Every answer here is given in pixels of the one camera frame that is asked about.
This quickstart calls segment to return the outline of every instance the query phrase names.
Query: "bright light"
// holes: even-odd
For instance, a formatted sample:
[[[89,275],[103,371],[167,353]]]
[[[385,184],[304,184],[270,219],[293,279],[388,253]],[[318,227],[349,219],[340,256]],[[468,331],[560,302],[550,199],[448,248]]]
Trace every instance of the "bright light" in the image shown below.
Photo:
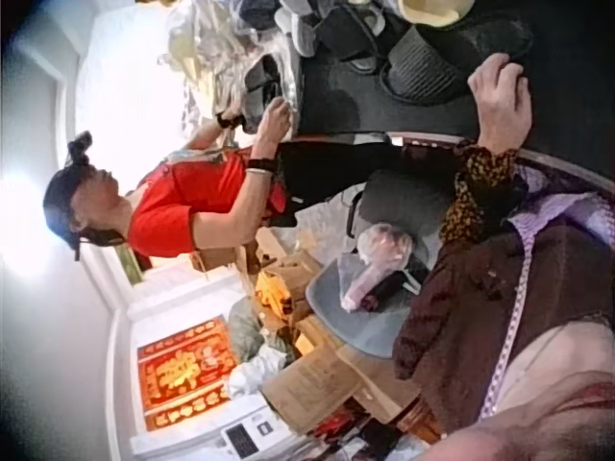
[[[42,272],[54,246],[42,212],[42,193],[25,176],[0,180],[0,256],[21,276]]]

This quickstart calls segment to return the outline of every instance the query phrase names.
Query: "black mat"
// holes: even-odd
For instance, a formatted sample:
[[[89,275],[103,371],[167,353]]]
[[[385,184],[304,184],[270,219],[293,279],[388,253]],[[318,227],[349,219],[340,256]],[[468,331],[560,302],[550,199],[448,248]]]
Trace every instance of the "black mat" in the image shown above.
[[[534,106],[527,147],[613,178],[615,28],[605,8],[592,1],[477,0],[471,14],[516,12],[534,32],[534,46],[524,62]],[[392,37],[401,36],[406,27],[398,20],[387,24],[383,47],[392,46]],[[360,76],[326,53],[304,60],[303,69],[300,134],[412,131],[478,135],[470,95],[440,106],[413,107],[387,96],[376,76]]]

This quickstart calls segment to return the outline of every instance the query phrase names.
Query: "red object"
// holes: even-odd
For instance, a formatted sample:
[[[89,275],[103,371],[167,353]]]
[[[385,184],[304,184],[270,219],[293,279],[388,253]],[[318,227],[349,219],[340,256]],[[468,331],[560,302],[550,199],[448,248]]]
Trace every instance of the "red object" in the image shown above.
[[[143,416],[148,430],[178,423],[228,400],[223,379],[237,361],[222,317],[137,350]]]
[[[190,216],[227,213],[246,177],[249,150],[213,154],[209,160],[163,163],[144,180],[149,184],[133,214],[128,244],[148,256],[175,257],[195,251]],[[282,213],[285,194],[274,183],[268,210]]]

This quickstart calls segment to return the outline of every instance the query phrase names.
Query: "hair bun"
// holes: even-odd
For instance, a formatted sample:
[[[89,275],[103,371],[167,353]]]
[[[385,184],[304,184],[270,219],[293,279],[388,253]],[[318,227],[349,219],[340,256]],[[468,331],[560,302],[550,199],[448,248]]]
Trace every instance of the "hair bun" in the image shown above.
[[[88,165],[86,150],[92,145],[92,135],[90,132],[79,134],[73,141],[68,143],[68,154],[73,164]]]

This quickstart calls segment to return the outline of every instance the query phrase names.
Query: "brown jacket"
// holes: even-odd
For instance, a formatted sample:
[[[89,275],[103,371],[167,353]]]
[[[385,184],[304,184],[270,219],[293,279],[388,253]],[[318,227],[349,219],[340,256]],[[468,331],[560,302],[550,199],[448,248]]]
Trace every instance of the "brown jacket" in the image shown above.
[[[448,432],[479,416],[498,360],[524,258],[513,228],[454,242],[413,304],[393,356]],[[602,242],[554,220],[536,236],[528,296],[510,360],[544,331],[596,313],[613,322],[613,260]]]

